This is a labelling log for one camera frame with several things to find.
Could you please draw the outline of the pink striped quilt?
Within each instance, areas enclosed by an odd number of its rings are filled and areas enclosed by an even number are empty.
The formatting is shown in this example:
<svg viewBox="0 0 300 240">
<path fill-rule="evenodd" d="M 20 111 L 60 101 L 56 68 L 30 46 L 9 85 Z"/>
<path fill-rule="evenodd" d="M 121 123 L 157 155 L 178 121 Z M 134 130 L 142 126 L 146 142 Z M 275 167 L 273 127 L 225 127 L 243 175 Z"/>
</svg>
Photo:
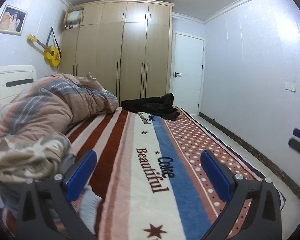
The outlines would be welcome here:
<svg viewBox="0 0 300 240">
<path fill-rule="evenodd" d="M 56 74 L 39 79 L 11 102 L 0 104 L 0 138 L 35 142 L 88 117 L 113 113 L 119 101 L 96 78 Z"/>
</svg>

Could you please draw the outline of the yellow ukulele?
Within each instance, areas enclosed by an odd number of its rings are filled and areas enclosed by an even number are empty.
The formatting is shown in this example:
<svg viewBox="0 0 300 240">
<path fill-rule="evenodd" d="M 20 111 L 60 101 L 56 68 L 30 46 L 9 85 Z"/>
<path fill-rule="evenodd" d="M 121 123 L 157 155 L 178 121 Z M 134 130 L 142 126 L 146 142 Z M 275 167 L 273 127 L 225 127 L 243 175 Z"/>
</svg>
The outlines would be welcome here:
<svg viewBox="0 0 300 240">
<path fill-rule="evenodd" d="M 48 45 L 51 36 L 53 36 L 55 45 L 57 47 L 53 45 Z M 44 49 L 44 59 L 48 61 L 51 67 L 58 67 L 60 65 L 62 54 L 53 27 L 50 28 L 50 32 L 46 44 L 43 44 L 34 35 L 31 34 L 27 37 L 27 39 L 31 42 L 37 43 L 39 46 L 41 46 Z"/>
</svg>

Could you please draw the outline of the black clothing pile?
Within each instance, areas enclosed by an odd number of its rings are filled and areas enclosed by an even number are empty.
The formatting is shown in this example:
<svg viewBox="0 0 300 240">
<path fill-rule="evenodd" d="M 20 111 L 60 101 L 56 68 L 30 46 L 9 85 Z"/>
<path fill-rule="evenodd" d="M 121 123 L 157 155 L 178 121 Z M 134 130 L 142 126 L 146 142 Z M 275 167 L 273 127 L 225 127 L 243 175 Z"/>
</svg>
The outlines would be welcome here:
<svg viewBox="0 0 300 240">
<path fill-rule="evenodd" d="M 165 120 L 175 121 L 180 115 L 177 108 L 173 107 L 174 95 L 167 93 L 161 97 L 155 96 L 135 100 L 124 100 L 121 107 L 132 113 L 144 112 L 159 116 Z"/>
</svg>

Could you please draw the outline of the beige wooden wardrobe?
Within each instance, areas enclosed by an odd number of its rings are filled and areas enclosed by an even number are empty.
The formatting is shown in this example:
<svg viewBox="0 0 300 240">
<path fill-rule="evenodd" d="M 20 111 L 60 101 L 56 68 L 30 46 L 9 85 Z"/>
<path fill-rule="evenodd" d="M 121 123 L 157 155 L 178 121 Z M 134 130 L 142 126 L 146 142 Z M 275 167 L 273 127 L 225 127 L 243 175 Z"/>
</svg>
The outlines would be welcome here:
<svg viewBox="0 0 300 240">
<path fill-rule="evenodd" d="M 170 89 L 173 4 L 102 0 L 67 8 L 59 72 L 91 74 L 119 100 Z"/>
</svg>

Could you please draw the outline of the striped fleece bed blanket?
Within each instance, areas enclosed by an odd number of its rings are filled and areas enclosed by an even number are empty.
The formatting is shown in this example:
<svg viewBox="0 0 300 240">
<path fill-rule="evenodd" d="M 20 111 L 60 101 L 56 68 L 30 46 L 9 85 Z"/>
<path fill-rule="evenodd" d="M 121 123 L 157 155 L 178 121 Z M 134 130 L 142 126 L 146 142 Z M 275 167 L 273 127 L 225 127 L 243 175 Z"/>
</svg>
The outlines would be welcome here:
<svg viewBox="0 0 300 240">
<path fill-rule="evenodd" d="M 68 128 L 78 157 L 96 152 L 86 162 L 101 197 L 95 233 L 69 201 L 58 204 L 70 239 L 202 239 L 225 207 L 200 163 L 206 150 L 233 174 L 265 179 L 186 112 L 167 121 L 117 108 Z"/>
</svg>

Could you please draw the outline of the white door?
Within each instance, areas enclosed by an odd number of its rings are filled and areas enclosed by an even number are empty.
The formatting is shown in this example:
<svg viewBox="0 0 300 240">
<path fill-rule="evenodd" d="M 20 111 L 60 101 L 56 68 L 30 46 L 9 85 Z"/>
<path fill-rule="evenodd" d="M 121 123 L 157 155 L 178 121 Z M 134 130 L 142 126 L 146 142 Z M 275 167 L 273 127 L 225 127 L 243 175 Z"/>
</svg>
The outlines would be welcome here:
<svg viewBox="0 0 300 240">
<path fill-rule="evenodd" d="M 198 115 L 205 65 L 205 40 L 175 32 L 173 37 L 172 93 L 174 104 Z"/>
</svg>

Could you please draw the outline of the white headboard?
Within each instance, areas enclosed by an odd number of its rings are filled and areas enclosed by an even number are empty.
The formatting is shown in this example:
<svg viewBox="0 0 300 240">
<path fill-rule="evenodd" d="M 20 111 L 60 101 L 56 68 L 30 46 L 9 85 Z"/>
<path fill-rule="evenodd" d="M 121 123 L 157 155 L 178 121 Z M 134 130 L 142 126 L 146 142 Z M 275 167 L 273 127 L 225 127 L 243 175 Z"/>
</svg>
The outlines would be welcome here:
<svg viewBox="0 0 300 240">
<path fill-rule="evenodd" d="M 0 104 L 11 102 L 36 80 L 36 69 L 32 65 L 0 66 Z"/>
</svg>

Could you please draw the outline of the framed wall photo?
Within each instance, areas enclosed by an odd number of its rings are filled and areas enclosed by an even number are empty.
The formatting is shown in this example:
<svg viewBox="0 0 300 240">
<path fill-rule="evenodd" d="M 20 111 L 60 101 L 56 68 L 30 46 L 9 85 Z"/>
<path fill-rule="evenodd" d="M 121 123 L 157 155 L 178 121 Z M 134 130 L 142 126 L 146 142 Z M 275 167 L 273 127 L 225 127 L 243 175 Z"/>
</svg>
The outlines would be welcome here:
<svg viewBox="0 0 300 240">
<path fill-rule="evenodd" d="M 27 12 L 11 5 L 5 5 L 0 16 L 0 33 L 20 36 Z"/>
</svg>

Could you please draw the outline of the white wall switch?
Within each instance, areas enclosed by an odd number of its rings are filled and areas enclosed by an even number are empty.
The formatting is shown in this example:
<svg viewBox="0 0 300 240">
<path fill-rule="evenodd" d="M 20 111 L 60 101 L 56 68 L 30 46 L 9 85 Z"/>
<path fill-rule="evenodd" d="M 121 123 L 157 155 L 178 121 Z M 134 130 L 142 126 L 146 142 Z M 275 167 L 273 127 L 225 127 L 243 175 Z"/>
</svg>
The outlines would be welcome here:
<svg viewBox="0 0 300 240">
<path fill-rule="evenodd" d="M 296 84 L 295 83 L 285 83 L 285 90 L 291 91 L 291 92 L 296 92 Z"/>
</svg>

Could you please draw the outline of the beige bear print pants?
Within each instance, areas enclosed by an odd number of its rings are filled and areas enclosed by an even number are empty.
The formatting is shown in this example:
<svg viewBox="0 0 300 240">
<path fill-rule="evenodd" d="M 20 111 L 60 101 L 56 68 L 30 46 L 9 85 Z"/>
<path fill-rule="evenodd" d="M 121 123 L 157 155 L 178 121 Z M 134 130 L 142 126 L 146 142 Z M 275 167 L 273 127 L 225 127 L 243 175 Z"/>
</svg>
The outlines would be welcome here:
<svg viewBox="0 0 300 240">
<path fill-rule="evenodd" d="M 12 135 L 0 138 L 0 181 L 23 183 L 27 179 L 51 178 L 70 148 L 69 139 L 58 132 L 30 144 Z"/>
</svg>

